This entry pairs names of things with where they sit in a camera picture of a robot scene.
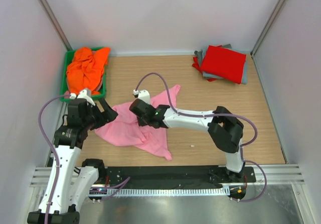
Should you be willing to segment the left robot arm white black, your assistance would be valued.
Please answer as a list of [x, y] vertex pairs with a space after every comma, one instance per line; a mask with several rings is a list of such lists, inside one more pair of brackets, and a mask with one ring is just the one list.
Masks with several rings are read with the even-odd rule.
[[79, 223], [80, 209], [91, 186], [106, 179], [103, 160], [83, 162], [76, 181], [73, 181], [76, 161], [90, 130], [110, 123], [118, 116], [104, 98], [101, 106], [87, 97], [76, 97], [67, 105], [62, 125], [49, 143], [54, 163], [47, 188], [38, 210], [28, 214], [28, 223]]

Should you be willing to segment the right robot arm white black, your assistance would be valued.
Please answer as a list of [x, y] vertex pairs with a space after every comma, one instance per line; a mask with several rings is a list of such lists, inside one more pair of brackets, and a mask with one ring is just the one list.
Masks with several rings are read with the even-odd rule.
[[191, 111], [172, 108], [169, 105], [151, 104], [136, 99], [129, 107], [140, 126], [158, 128], [185, 128], [207, 132], [215, 146], [225, 153], [226, 176], [237, 182], [244, 176], [245, 163], [241, 158], [240, 145], [244, 125], [222, 106], [214, 111]]

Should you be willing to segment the pink t shirt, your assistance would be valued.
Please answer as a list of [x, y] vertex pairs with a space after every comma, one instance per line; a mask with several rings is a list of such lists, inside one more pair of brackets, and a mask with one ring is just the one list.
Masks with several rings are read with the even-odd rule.
[[167, 131], [150, 126], [138, 125], [136, 116], [129, 111], [131, 102], [115, 105], [112, 109], [118, 113], [117, 118], [95, 130], [95, 134], [104, 141], [117, 146], [135, 146], [152, 155], [172, 160], [168, 150]]

